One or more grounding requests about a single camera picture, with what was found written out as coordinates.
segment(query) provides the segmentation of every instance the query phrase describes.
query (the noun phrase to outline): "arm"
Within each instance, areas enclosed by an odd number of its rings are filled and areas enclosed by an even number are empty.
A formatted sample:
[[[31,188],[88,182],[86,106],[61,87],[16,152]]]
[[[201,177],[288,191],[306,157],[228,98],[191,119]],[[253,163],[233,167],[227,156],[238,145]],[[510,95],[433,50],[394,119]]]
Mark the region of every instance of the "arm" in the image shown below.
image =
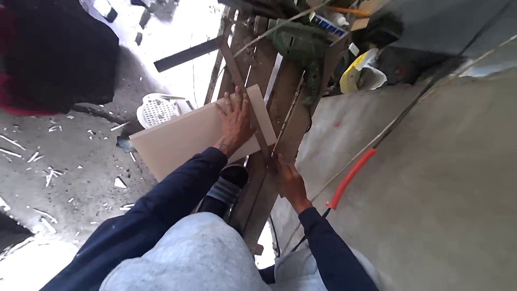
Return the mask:
[[[227,157],[253,135],[249,99],[245,95],[243,100],[238,88],[236,95],[235,110],[228,93],[228,114],[219,108],[223,136],[216,145],[170,173],[126,214],[99,225],[72,262],[41,290],[98,290],[118,264],[145,254],[172,225],[190,214],[219,178]]]
[[[377,290],[348,245],[312,207],[307,199],[303,178],[294,165],[286,163],[280,154],[278,162],[282,168],[284,194],[305,229],[309,248],[316,259],[325,287],[329,291]]]

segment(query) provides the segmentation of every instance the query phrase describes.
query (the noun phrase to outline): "orange handle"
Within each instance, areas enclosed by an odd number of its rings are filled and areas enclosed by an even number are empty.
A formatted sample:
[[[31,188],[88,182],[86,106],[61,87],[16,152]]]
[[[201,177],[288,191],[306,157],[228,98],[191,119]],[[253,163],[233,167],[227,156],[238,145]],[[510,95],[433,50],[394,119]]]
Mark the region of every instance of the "orange handle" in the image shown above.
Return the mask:
[[[332,201],[325,203],[328,207],[336,210],[338,207],[339,200],[341,199],[341,195],[343,195],[343,191],[345,191],[345,188],[348,186],[350,181],[354,178],[354,176],[357,174],[357,172],[366,164],[366,162],[377,152],[375,149],[368,149],[361,158],[354,164],[352,169],[350,169],[350,172],[346,174],[346,176],[341,180],[341,183],[339,184],[338,188],[336,189],[336,192],[334,193],[334,196],[332,197]]]
[[[353,13],[359,17],[370,17],[370,13],[365,10],[359,10],[359,9],[349,9],[349,8],[343,8],[343,7],[330,7],[332,11],[339,12],[339,13]]]

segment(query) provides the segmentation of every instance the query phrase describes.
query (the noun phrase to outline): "hand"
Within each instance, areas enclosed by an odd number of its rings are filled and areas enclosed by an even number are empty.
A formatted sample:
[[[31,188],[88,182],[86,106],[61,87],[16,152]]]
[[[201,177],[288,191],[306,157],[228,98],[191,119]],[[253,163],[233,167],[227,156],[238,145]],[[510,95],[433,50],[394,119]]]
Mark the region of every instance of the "hand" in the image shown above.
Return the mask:
[[[250,124],[250,99],[247,94],[242,95],[238,86],[235,87],[235,99],[235,106],[233,106],[228,92],[224,93],[228,114],[219,104],[216,104],[223,119],[223,136],[217,141],[214,148],[219,149],[228,158],[255,133],[255,129]]]
[[[287,163],[282,154],[278,154],[278,163],[281,168],[282,189],[285,197],[294,208],[297,214],[312,207],[312,203],[307,198],[305,183],[303,178],[296,170],[294,164]]]

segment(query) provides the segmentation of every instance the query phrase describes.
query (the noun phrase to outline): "dark blue long-sleeve shirt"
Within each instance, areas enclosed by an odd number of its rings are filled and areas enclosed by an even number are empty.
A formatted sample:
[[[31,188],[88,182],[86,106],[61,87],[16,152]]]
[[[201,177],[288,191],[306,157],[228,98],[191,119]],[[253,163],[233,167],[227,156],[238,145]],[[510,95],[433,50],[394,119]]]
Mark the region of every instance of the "dark blue long-sleeve shirt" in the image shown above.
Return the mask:
[[[72,262],[41,290],[98,290],[118,264],[145,254],[172,225],[189,215],[226,164],[226,156],[216,148],[192,157],[126,214],[104,221]],[[306,209],[299,218],[327,289],[376,290],[350,249],[315,208]]]

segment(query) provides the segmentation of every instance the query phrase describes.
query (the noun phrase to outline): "tattooed hand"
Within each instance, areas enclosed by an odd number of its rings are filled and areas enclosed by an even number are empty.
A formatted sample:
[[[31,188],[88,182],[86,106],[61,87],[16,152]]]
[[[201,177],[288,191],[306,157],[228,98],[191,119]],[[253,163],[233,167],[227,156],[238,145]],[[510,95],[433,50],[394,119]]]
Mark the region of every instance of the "tattooed hand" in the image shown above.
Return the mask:
[[[247,94],[242,95],[240,88],[235,87],[235,105],[232,105],[228,92],[224,93],[224,102],[228,114],[216,104],[223,119],[223,136],[214,145],[228,158],[232,156],[251,136],[255,129],[250,124],[250,100]]]

